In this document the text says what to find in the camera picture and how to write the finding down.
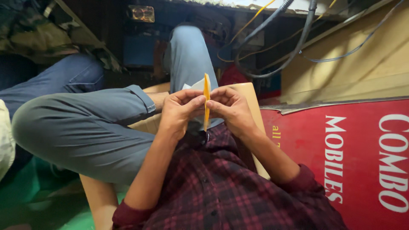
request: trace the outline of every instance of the wire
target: wire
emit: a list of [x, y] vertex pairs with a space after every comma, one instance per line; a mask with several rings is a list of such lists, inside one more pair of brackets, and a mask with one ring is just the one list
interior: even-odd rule
[[224, 59], [222, 59], [222, 58], [219, 56], [220, 51], [221, 51], [222, 49], [226, 48], [227, 46], [229, 46], [229, 45], [234, 41], [234, 39], [236, 39], [236, 37], [237, 37], [248, 25], [250, 25], [250, 23], [251, 23], [252, 21], [254, 21], [254, 19], [256, 19], [256, 17], [257, 17], [266, 7], [268, 7], [270, 4], [272, 4], [274, 1], [275, 1], [275, 0], [272, 0], [272, 1], [269, 2], [267, 5], [263, 6], [261, 9], [259, 9], [258, 12], [256, 13], [256, 15], [254, 15], [254, 17], [253, 17], [249, 22], [247, 22], [247, 24], [245, 24], [245, 25], [236, 33], [236, 35], [234, 35], [234, 37], [231, 39], [231, 41], [230, 41], [228, 44], [226, 44], [226, 45], [224, 45], [223, 47], [220, 48], [220, 50], [217, 52], [217, 57], [218, 57], [220, 60], [225, 61], [225, 62], [234, 62], [234, 60], [224, 60]]
[[271, 73], [268, 73], [268, 74], [255, 75], [255, 74], [251, 74], [251, 73], [246, 72], [246, 70], [243, 67], [240, 66], [240, 62], [239, 62], [239, 55], [240, 55], [241, 51], [243, 50], [243, 47], [245, 45], [247, 45], [253, 39], [253, 37], [256, 36], [259, 32], [261, 32], [261, 30], [263, 30], [268, 24], [270, 24], [279, 14], [281, 14], [282, 12], [287, 10], [287, 8], [291, 5], [291, 3], [293, 1], [294, 0], [284, 0], [284, 3], [280, 6], [280, 8], [278, 10], [276, 10], [270, 17], [268, 17], [261, 25], [259, 25], [252, 33], [250, 33], [244, 39], [243, 43], [240, 44], [240, 46], [238, 47], [238, 50], [237, 50], [236, 57], [234, 59], [234, 64], [236, 65], [236, 67], [237, 67], [237, 69], [239, 70], [240, 73], [242, 73], [243, 75], [245, 75], [247, 77], [253, 78], [253, 79], [260, 79], [260, 78], [266, 78], [266, 77], [273, 76], [274, 74], [278, 73], [283, 68], [288, 66], [288, 64], [293, 60], [295, 55], [297, 55], [297, 53], [301, 50], [301, 47], [303, 46], [303, 44], [307, 40], [308, 33], [310, 32], [310, 29], [311, 29], [312, 20], [313, 20], [314, 15], [315, 15], [315, 10], [317, 9], [317, 0], [310, 0], [310, 6], [308, 8], [308, 15], [307, 15], [307, 19], [306, 19], [306, 22], [305, 22], [304, 29], [303, 29], [303, 32], [301, 34], [301, 37], [300, 37], [294, 51], [291, 53], [290, 57], [288, 58], [288, 60], [282, 66], [280, 66], [280, 68], [278, 68], [277, 70], [275, 70], [275, 71], [273, 71]]
[[310, 58], [308, 58], [308, 57], [306, 57], [306, 56], [304, 56], [304, 58], [306, 58], [307, 60], [312, 61], [312, 62], [322, 63], [322, 62], [336, 61], [336, 60], [339, 60], [339, 59], [341, 59], [341, 58], [343, 58], [343, 57], [346, 57], [346, 56], [348, 56], [348, 55], [351, 55], [351, 54], [355, 53], [356, 51], [358, 51], [358, 50], [372, 37], [372, 35], [375, 33], [375, 31], [376, 31], [377, 29], [379, 29], [379, 27], [392, 15], [392, 12], [393, 12], [402, 2], [404, 2], [404, 0], [400, 0], [400, 2], [397, 3], [397, 4], [385, 15], [385, 17], [378, 23], [378, 25], [377, 25], [377, 26], [375, 27], [375, 29], [366, 37], [366, 39], [365, 39], [359, 46], [357, 46], [355, 49], [349, 51], [348, 53], [346, 53], [346, 54], [344, 54], [344, 55], [341, 55], [341, 56], [338, 56], [338, 57], [335, 57], [335, 58], [329, 58], [329, 59], [310, 59]]
[[[322, 17], [324, 17], [324, 15], [328, 13], [328, 11], [331, 9], [331, 7], [332, 7], [337, 1], [338, 1], [338, 0], [333, 0], [333, 2], [330, 4], [330, 6], [328, 7], [328, 9], [327, 9], [323, 14], [321, 14], [317, 19], [315, 19], [315, 20], [313, 21], [313, 23], [317, 22], [317, 21], [320, 20]], [[348, 4], [348, 6], [346, 6], [345, 8], [343, 8], [339, 13], [341, 13], [341, 12], [344, 11], [344, 10], [346, 10], [354, 1], [356, 1], [356, 0], [353, 0], [350, 4]], [[281, 40], [281, 41], [275, 43], [274, 45], [272, 45], [272, 46], [270, 46], [270, 47], [268, 47], [268, 48], [266, 48], [266, 49], [259, 50], [259, 51], [253, 52], [253, 53], [249, 53], [249, 54], [247, 54], [246, 56], [241, 57], [239, 60], [243, 60], [243, 59], [245, 59], [246, 57], [248, 57], [248, 56], [250, 56], [250, 55], [253, 55], [253, 54], [258, 54], [258, 53], [262, 53], [262, 52], [264, 52], [264, 51], [270, 50], [270, 49], [272, 49], [272, 48], [274, 48], [274, 47], [280, 45], [281, 43], [283, 43], [283, 42], [285, 42], [285, 41], [288, 41], [288, 40], [294, 38], [294, 37], [295, 37], [297, 34], [299, 34], [301, 31], [303, 31], [303, 28], [297, 30], [297, 32], [295, 32], [293, 35], [289, 36], [288, 38], [285, 38], [285, 39], [283, 39], [283, 40]]]

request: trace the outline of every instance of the plaid shirt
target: plaid shirt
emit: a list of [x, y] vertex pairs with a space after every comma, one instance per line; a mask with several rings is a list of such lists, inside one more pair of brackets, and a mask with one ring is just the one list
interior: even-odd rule
[[346, 228], [305, 165], [289, 183], [274, 184], [247, 169], [224, 124], [207, 134], [202, 143], [182, 139], [156, 207], [136, 210], [122, 202], [113, 229]]

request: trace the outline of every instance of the white cloth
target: white cloth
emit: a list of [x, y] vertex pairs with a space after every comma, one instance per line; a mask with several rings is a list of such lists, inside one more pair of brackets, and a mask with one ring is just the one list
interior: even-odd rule
[[0, 180], [11, 167], [16, 156], [16, 141], [11, 135], [9, 110], [0, 99]]

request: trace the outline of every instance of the red sign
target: red sign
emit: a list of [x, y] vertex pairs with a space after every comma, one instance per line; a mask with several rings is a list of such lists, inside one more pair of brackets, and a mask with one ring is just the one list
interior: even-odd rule
[[409, 229], [409, 100], [261, 114], [267, 135], [309, 166], [350, 229]]

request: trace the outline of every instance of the hand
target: hand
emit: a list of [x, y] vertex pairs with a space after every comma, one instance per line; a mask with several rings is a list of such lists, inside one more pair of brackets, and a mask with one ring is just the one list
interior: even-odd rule
[[245, 134], [257, 131], [245, 96], [229, 87], [219, 87], [210, 93], [206, 105], [210, 109], [210, 117], [223, 118], [229, 130], [242, 139]]
[[191, 118], [203, 115], [206, 97], [202, 90], [181, 90], [164, 100], [158, 134], [165, 134], [171, 141], [178, 142], [186, 133]]

